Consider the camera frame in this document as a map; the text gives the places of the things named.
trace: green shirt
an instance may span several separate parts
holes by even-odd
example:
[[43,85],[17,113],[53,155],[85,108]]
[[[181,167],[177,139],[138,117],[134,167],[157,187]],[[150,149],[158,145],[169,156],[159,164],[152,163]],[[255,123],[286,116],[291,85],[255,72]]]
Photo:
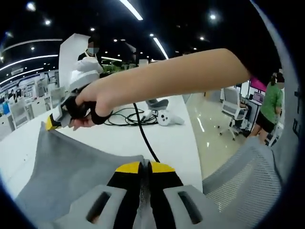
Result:
[[265,93],[265,98],[261,107],[261,113],[272,123],[276,124],[277,114],[276,107],[282,107],[283,92],[275,84],[269,83]]

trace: hand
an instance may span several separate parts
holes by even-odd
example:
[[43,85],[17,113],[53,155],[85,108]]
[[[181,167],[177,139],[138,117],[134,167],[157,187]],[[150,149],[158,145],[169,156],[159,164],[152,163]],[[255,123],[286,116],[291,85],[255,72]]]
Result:
[[[103,79],[99,79],[86,86],[76,97],[76,104],[80,106],[84,102],[96,102],[96,114],[101,117],[108,116],[113,108],[109,106],[110,100],[107,99],[110,95],[107,95],[107,90],[103,90],[104,82]],[[94,125],[91,115],[89,114],[85,118],[72,120],[69,127],[73,127],[73,130],[75,131],[80,127],[92,127]]]

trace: black ceiling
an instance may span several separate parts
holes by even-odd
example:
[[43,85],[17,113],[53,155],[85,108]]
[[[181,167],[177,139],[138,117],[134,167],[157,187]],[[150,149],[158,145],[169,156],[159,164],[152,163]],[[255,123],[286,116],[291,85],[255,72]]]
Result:
[[[11,45],[36,39],[67,39],[73,33],[92,35],[101,38],[100,52],[103,56],[121,59],[130,56],[121,39],[143,52],[141,58],[163,60],[164,56],[149,36],[153,33],[163,45],[169,58],[183,53],[197,52],[211,48],[226,47],[243,49],[244,41],[253,47],[265,49],[270,59],[266,71],[278,68],[279,60],[274,53],[274,45],[264,42],[269,36],[258,13],[249,0],[129,0],[143,17],[138,21],[119,0],[37,0],[36,11],[27,11],[25,6],[12,18],[6,30],[13,37],[2,40],[1,50]],[[50,26],[44,20],[51,21]],[[4,57],[0,68],[9,63],[40,55],[59,54],[61,42],[35,42],[20,45],[1,52]],[[29,69],[42,67],[58,68],[58,58],[32,60],[21,63]],[[0,71],[0,82],[12,68]]]

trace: black shorts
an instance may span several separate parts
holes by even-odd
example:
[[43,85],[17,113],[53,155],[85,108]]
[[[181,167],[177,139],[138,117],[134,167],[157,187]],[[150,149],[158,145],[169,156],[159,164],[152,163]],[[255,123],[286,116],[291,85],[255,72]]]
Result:
[[275,128],[275,124],[270,122],[261,112],[258,113],[256,124],[258,124],[263,130],[271,133]]

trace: tiled floor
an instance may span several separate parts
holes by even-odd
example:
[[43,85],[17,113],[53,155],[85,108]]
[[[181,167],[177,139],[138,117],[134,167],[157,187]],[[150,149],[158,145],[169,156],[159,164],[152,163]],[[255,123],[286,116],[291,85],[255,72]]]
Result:
[[245,137],[239,135],[233,141],[230,132],[219,136],[219,129],[227,127],[230,118],[221,112],[220,102],[208,101],[203,94],[192,94],[187,109],[196,137],[203,179],[211,175],[232,156]]

